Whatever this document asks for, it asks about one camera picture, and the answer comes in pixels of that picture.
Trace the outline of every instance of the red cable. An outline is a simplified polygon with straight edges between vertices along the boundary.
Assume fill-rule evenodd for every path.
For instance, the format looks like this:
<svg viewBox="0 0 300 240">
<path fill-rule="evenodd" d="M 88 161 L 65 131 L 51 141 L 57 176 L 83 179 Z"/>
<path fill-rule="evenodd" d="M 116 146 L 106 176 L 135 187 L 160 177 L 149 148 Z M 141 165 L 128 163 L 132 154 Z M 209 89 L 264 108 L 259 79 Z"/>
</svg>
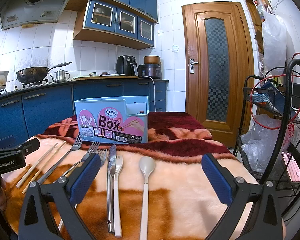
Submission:
<svg viewBox="0 0 300 240">
<path fill-rule="evenodd" d="M 300 55 L 300 53 L 295 53 L 295 54 L 293 55 L 292 59 L 293 59 L 296 55 Z M 253 118 L 254 122 L 257 123 L 258 125 L 262 126 L 263 128 L 266 128 L 266 129 L 269 129 L 269 130 L 276 130 L 276 129 L 279 129 L 281 126 L 278 126 L 278 127 L 267 127 L 267 126 L 265 126 L 265 125 L 262 125 L 261 123 L 259 123 L 259 122 L 255 119 L 255 117 L 254 117 L 254 115 L 253 115 L 253 112 L 252 112 L 252 95 L 253 95 L 253 90 L 255 89 L 255 87 L 256 87 L 258 84 L 260 84 L 261 82 L 263 82 L 263 81 L 265 81 L 265 80 L 267 80 L 267 79 L 269 79 L 269 78 L 282 77 L 282 76 L 285 76 L 285 74 L 283 74 L 283 75 L 271 76 L 271 77 L 266 77 L 266 78 L 262 79 L 262 80 L 259 81 L 256 85 L 254 85 L 254 87 L 253 87 L 252 90 L 251 90 L 251 94 L 250 94 L 250 110 L 251 110 L 251 115 L 252 115 L 252 118 Z M 300 107 L 299 107 L 299 109 L 298 109 L 296 115 L 289 121 L 289 123 L 291 123 L 291 122 L 298 116 L 299 113 L 300 113 Z"/>
</svg>

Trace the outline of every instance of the door frame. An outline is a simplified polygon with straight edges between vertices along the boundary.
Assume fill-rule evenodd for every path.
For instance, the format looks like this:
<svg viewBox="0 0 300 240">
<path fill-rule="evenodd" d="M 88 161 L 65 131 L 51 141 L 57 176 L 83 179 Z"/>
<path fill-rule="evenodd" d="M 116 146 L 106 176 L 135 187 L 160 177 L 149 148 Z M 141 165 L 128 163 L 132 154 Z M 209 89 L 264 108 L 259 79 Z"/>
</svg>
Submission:
<svg viewBox="0 0 300 240">
<path fill-rule="evenodd" d="M 209 3 L 218 3 L 218 4 L 227 4 L 227 5 L 235 5 L 239 9 L 240 17 L 243 23 L 243 29 L 244 29 L 244 34 L 246 37 L 247 41 L 247 49 L 248 49 L 248 70 L 249 70 L 249 75 L 254 75 L 254 59 L 253 59 L 253 49 L 252 49 L 252 43 L 251 43 L 251 36 L 250 36 L 250 31 L 249 31 L 249 26 L 248 22 L 243 10 L 243 7 L 241 3 L 239 2 L 203 2 L 203 3 L 196 3 L 196 4 L 209 4 Z M 189 53 L 188 53 L 188 39 L 187 39 L 187 28 L 186 28 L 186 14 L 185 14 L 185 6 L 182 6 L 182 17 L 183 17 L 183 25 L 184 25 L 184 33 L 185 33 L 185 45 L 186 45 L 186 112 L 188 112 L 188 107 L 189 107 L 189 72 L 190 72 L 190 65 L 189 65 Z M 248 86 L 252 86 L 253 82 L 250 79 L 248 81 Z M 250 119 L 251 119 L 251 113 L 248 109 L 248 104 L 246 104 L 246 110 L 245 110 L 245 117 L 244 117 L 244 122 L 243 122 L 243 127 L 242 128 L 249 128 L 250 125 Z"/>
</svg>

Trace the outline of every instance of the checkered glass panel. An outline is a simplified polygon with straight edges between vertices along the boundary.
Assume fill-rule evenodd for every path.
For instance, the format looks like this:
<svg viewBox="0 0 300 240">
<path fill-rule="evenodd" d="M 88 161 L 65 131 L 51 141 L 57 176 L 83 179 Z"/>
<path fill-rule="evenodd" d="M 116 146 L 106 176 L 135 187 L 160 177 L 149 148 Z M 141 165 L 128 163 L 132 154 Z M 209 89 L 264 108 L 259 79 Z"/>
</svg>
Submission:
<svg viewBox="0 0 300 240">
<path fill-rule="evenodd" d="M 209 90 L 207 120 L 226 122 L 229 98 L 229 50 L 223 20 L 204 21 L 208 43 Z"/>
</svg>

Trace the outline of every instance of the black countertop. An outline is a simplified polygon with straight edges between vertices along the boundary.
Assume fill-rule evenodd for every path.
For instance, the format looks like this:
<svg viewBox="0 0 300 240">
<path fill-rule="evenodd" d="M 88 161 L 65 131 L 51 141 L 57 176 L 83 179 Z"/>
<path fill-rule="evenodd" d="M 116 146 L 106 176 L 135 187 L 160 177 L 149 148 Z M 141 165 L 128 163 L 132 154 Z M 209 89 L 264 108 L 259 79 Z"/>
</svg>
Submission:
<svg viewBox="0 0 300 240">
<path fill-rule="evenodd" d="M 66 85 L 75 85 L 75 84 L 79 84 L 79 83 L 90 83 L 90 82 L 105 82 L 105 81 L 128 81 L 128 82 L 132 82 L 135 80 L 148 80 L 150 82 L 152 82 L 149 78 L 105 78 L 105 79 L 91 79 L 91 80 L 79 80 L 79 81 L 67 81 L 67 82 L 63 82 L 63 83 L 47 83 L 47 84 L 42 84 L 42 85 L 36 85 L 36 86 L 31 86 L 31 87 L 27 87 L 27 88 L 21 88 L 18 90 L 14 90 L 8 93 L 4 93 L 2 95 L 0 95 L 0 100 L 2 99 L 6 99 L 9 97 L 13 97 L 13 96 L 17 96 L 20 94 L 24 94 L 27 92 L 31 92 L 31 91 L 35 91 L 35 90 L 39 90 L 39 89 L 45 89 L 45 88 L 52 88 L 52 87 L 58 87 L 58 86 L 66 86 Z M 154 79 L 155 82 L 169 82 L 169 80 L 164 80 L 164 79 Z"/>
</svg>

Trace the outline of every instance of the metal teapot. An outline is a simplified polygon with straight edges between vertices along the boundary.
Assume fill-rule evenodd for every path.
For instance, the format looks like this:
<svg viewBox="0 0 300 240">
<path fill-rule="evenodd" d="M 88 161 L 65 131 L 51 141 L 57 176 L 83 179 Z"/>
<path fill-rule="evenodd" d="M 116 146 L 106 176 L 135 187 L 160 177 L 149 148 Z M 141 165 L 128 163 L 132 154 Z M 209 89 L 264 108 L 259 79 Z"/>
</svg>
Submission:
<svg viewBox="0 0 300 240">
<path fill-rule="evenodd" d="M 61 83 L 61 82 L 66 82 L 70 78 L 70 74 L 66 73 L 65 70 L 60 69 L 59 71 L 56 72 L 56 78 L 54 78 L 52 75 L 50 75 L 52 78 L 52 81 L 54 83 Z"/>
</svg>

